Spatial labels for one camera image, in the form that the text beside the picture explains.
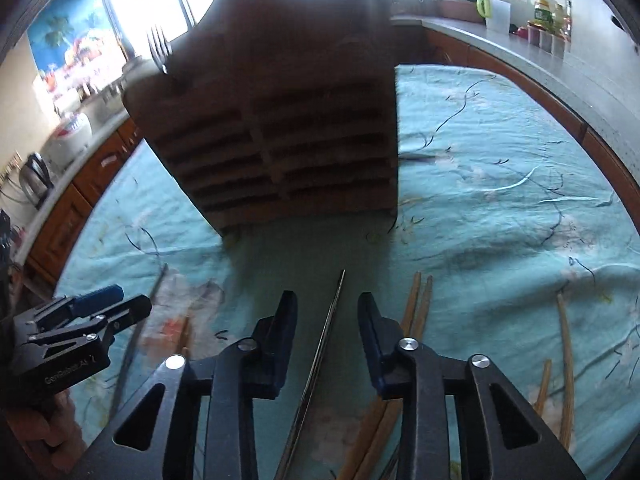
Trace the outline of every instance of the fork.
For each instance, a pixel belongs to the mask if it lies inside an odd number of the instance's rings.
[[[167,74],[166,62],[173,53],[171,43],[166,40],[162,27],[154,25],[146,32],[151,57],[160,72]]]

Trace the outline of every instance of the knife block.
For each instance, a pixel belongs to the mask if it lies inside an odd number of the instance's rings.
[[[168,74],[123,97],[202,215],[228,228],[396,210],[398,128],[386,7],[214,0]]]

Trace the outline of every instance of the electric kettle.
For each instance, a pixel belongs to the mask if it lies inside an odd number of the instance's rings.
[[[53,189],[47,165],[39,153],[31,153],[20,169],[20,186],[36,209],[40,209]]]

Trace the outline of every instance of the kitchen counter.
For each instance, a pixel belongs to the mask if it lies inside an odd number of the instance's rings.
[[[94,132],[87,149],[85,149],[84,152],[82,152],[78,158],[71,163],[65,173],[60,176],[50,195],[36,213],[36,216],[34,216],[33,220],[31,220],[30,224],[25,228],[26,232],[22,240],[22,244],[14,254],[13,261],[15,264],[22,266],[25,263],[27,256],[33,247],[33,243],[40,233],[40,229],[47,221],[51,211],[65,192],[66,188],[71,184],[78,172],[82,170],[89,158],[102,146],[104,141],[107,140],[111,134],[118,129],[118,127],[122,126],[127,119],[129,119],[129,114],[126,110],[122,110],[108,119]]]
[[[580,115],[640,182],[640,118],[616,98],[610,80],[589,70],[571,53],[566,52],[562,60],[514,34],[460,20],[396,16],[392,23],[421,25],[464,41],[532,78]]]

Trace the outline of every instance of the light blue tablecloth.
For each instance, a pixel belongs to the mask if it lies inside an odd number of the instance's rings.
[[[432,274],[424,342],[455,358],[489,355],[532,400],[551,358],[544,418],[557,431],[562,290],[576,378],[571,451],[590,480],[604,478],[640,422],[640,370],[633,375],[640,357],[640,240],[629,216],[580,146],[508,80],[441,66],[397,72],[395,224],[383,212],[287,219],[223,241],[143,143],[94,209],[58,292],[119,283],[127,296],[148,294],[160,261],[170,265],[130,373],[130,395],[168,351],[158,333],[188,306],[202,316],[194,352],[203,356],[249,335],[258,318],[274,312],[281,292],[294,290],[300,314],[287,384],[276,401],[255,407],[258,468],[268,479],[345,268],[310,423],[290,474],[330,480],[374,395],[356,322],[361,292],[373,292],[383,315],[400,319],[414,272]],[[213,335],[219,330],[228,330],[227,340]],[[73,389],[88,441],[106,421],[128,336],[113,346],[108,370]],[[396,431],[379,468],[397,441]],[[457,453],[453,444],[453,459]]]

